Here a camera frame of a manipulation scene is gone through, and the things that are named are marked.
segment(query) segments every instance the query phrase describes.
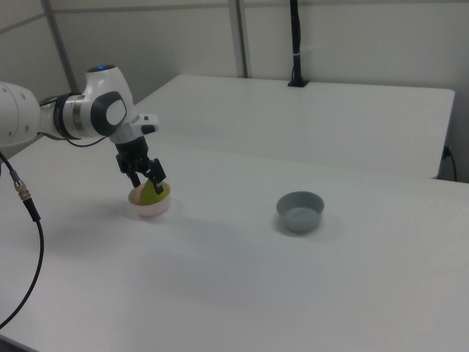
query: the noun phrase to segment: table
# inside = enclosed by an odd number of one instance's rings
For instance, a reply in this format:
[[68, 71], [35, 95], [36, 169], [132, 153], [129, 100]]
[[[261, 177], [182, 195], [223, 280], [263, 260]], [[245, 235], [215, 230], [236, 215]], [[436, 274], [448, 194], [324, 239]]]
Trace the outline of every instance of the table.
[[[173, 197], [150, 220], [126, 202], [112, 143], [41, 139], [12, 159], [45, 259], [6, 337], [52, 352], [469, 349], [468, 185], [148, 140]], [[8, 178], [0, 189], [5, 316], [38, 240]], [[303, 237], [276, 223], [295, 190], [325, 200]]]
[[139, 104], [162, 141], [226, 152], [432, 178], [449, 89], [178, 76]]

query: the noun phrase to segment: white wall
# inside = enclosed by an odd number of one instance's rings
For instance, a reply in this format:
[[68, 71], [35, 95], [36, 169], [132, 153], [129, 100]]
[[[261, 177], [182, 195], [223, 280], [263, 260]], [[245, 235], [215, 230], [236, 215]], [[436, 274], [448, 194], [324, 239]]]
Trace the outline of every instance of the white wall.
[[[40, 0], [0, 1], [0, 81], [38, 100], [70, 91]], [[26, 145], [1, 151], [10, 157]]]
[[[251, 76], [289, 79], [289, 8], [273, 3], [245, 2]], [[302, 45], [317, 45], [302, 57], [305, 78], [455, 90], [447, 142], [469, 182], [469, 3], [310, 5], [300, 20]]]
[[121, 69], [135, 103], [182, 73], [237, 76], [227, 0], [52, 5], [80, 89], [86, 70], [102, 64]]

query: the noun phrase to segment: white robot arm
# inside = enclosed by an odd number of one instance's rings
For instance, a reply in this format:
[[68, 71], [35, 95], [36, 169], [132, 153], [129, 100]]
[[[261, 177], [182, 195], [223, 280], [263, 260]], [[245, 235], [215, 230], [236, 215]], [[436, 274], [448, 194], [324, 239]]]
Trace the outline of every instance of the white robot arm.
[[139, 114], [118, 67], [104, 65], [86, 73], [82, 94], [66, 94], [39, 105], [27, 89], [0, 82], [0, 147], [32, 140], [37, 134], [69, 141], [109, 137], [115, 143], [120, 171], [134, 187], [137, 172], [153, 182], [157, 193], [165, 173], [158, 159], [150, 160], [144, 135], [158, 130], [158, 116]]

